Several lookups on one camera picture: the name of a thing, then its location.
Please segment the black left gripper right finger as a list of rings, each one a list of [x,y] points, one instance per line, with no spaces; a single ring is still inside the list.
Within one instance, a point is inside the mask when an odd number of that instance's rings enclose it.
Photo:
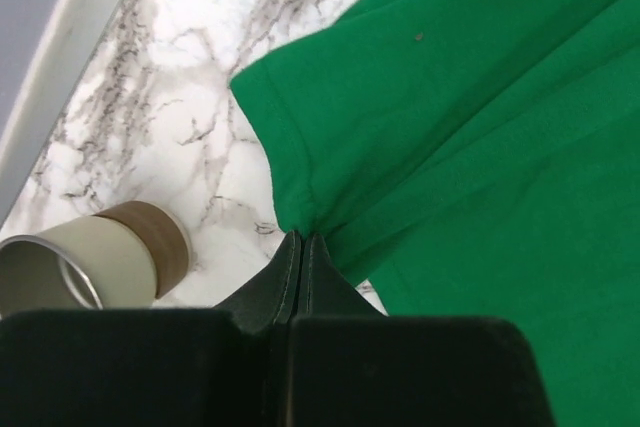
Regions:
[[[306,241],[287,355],[291,426],[551,426],[531,347],[480,316],[388,317]]]

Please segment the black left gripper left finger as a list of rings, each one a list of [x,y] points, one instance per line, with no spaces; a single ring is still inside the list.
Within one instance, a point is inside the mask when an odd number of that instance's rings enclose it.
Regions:
[[[292,314],[295,233],[209,308],[40,310],[1,323],[5,426],[273,426],[273,352]]]

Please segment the green t shirt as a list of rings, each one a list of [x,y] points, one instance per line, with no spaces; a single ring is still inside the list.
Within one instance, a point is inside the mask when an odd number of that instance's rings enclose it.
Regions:
[[[530,339],[563,426],[639,422],[639,0],[359,0],[236,75],[277,221],[391,314]]]

